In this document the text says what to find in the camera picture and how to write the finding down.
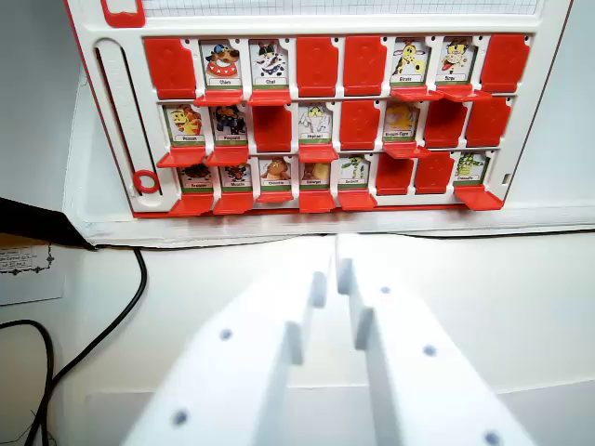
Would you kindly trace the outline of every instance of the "white table surface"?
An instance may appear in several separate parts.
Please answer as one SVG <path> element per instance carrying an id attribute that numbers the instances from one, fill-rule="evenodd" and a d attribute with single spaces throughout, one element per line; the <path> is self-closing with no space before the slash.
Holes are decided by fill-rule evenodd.
<path id="1" fill-rule="evenodd" d="M 365 240 L 377 246 L 370 261 L 390 262 L 403 274 L 404 285 L 423 296 L 487 383 L 544 439 L 541 444 L 559 438 L 581 444 L 595 436 L 589 421 L 595 415 L 589 402 L 595 400 L 595 234 Z M 53 400 L 50 430 L 59 445 L 89 444 L 91 432 L 98 435 L 103 424 L 97 413 L 90 417 L 89 396 L 154 390 L 190 336 L 263 269 L 283 261 L 291 286 L 291 272 L 299 268 L 291 253 L 316 256 L 327 243 L 334 237 L 144 251 L 149 284 L 139 306 Z M 0 321 L 30 318 L 45 325 L 58 366 L 115 317 L 139 283 L 137 262 L 126 249 L 66 251 L 71 268 L 62 299 L 0 308 Z M 41 397 L 44 355 L 33 329 L 0 332 L 0 442 L 30 423 L 29 410 Z M 364 357 L 350 344 L 347 301 L 331 294 L 314 314 L 306 364 L 293 371 L 290 386 L 327 390 L 365 383 Z M 112 444 L 108 434 L 104 444 Z"/>

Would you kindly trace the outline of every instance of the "white wall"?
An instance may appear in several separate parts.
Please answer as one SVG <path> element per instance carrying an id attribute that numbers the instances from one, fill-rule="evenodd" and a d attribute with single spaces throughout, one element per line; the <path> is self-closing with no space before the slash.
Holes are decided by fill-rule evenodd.
<path id="1" fill-rule="evenodd" d="M 0 7 L 0 197 L 61 211 L 81 67 L 64 2 Z"/>

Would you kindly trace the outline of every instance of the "white plastic part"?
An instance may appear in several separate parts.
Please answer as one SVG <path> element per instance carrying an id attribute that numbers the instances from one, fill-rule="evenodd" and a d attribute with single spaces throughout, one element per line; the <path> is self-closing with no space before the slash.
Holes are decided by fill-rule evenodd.
<path id="1" fill-rule="evenodd" d="M 127 446 L 274 445 L 289 367 L 304 361 L 312 308 L 324 306 L 325 247 L 292 278 L 272 270 L 206 323 L 187 346 Z"/>
<path id="2" fill-rule="evenodd" d="M 398 272 L 371 261 L 362 236 L 337 238 L 338 290 L 365 352 L 377 445 L 533 445 Z"/>

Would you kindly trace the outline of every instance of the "screw hole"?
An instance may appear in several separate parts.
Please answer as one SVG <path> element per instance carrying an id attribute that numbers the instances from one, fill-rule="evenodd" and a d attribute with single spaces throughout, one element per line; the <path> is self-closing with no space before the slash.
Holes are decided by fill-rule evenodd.
<path id="1" fill-rule="evenodd" d="M 233 336 L 233 332 L 227 328 L 225 330 L 221 330 L 221 333 L 219 333 L 219 337 L 221 338 L 222 341 L 227 341 L 227 340 L 231 339 L 232 336 Z"/>
<path id="2" fill-rule="evenodd" d="M 488 432 L 483 439 L 485 439 L 485 442 L 490 446 L 497 446 L 500 444 L 500 437 L 495 432 Z"/>
<path id="3" fill-rule="evenodd" d="M 186 411 L 177 411 L 176 413 L 174 413 L 174 418 L 172 421 L 174 423 L 174 426 L 182 426 L 184 423 L 188 421 L 188 414 L 186 413 Z"/>
<path id="4" fill-rule="evenodd" d="M 424 355 L 431 356 L 432 358 L 436 356 L 436 347 L 435 346 L 425 346 L 424 347 Z"/>

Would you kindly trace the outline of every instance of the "cartoon dog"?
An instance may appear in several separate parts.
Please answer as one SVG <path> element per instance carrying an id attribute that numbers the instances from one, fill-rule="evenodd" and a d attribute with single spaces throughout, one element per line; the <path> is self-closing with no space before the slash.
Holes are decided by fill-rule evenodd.
<path id="1" fill-rule="evenodd" d="M 240 58 L 237 49 L 229 49 L 224 45 L 215 45 L 208 60 L 206 72 L 215 77 L 237 77 L 238 67 L 235 62 Z"/>
<path id="2" fill-rule="evenodd" d="M 171 112 L 172 121 L 180 133 L 200 135 L 203 122 L 201 117 L 188 105 L 180 105 Z"/>
<path id="3" fill-rule="evenodd" d="M 455 70 L 462 70 L 465 67 L 468 59 L 465 57 L 465 52 L 469 48 L 467 40 L 453 40 L 446 46 L 446 56 L 443 59 L 443 72 L 450 72 Z"/>
<path id="4" fill-rule="evenodd" d="M 267 171 L 260 177 L 268 179 L 269 181 L 279 181 L 282 179 L 291 179 L 287 170 L 289 166 L 283 158 L 273 158 L 271 163 L 267 166 Z"/>
<path id="5" fill-rule="evenodd" d="M 225 127 L 229 127 L 232 135 L 245 133 L 244 114 L 235 105 L 231 105 L 230 107 L 220 105 L 216 107 L 215 120 L 217 121 L 217 130 L 219 132 L 222 132 Z"/>
<path id="6" fill-rule="evenodd" d="M 392 75 L 394 76 L 395 74 L 403 74 L 405 66 L 409 65 L 410 63 L 413 65 L 413 69 L 416 72 L 424 72 L 426 70 L 426 62 L 416 57 L 417 55 L 422 54 L 426 54 L 426 52 L 417 49 L 416 46 L 413 45 L 413 42 L 405 42 L 405 48 L 397 49 L 393 53 L 393 56 L 401 55 L 401 58 L 399 59 L 399 62 L 397 62 L 397 66 L 394 69 L 394 73 Z"/>
<path id="7" fill-rule="evenodd" d="M 254 60 L 254 67 L 259 70 L 260 76 L 282 76 L 285 71 L 284 56 L 275 50 L 275 43 L 258 42 L 258 46 L 258 57 Z"/>

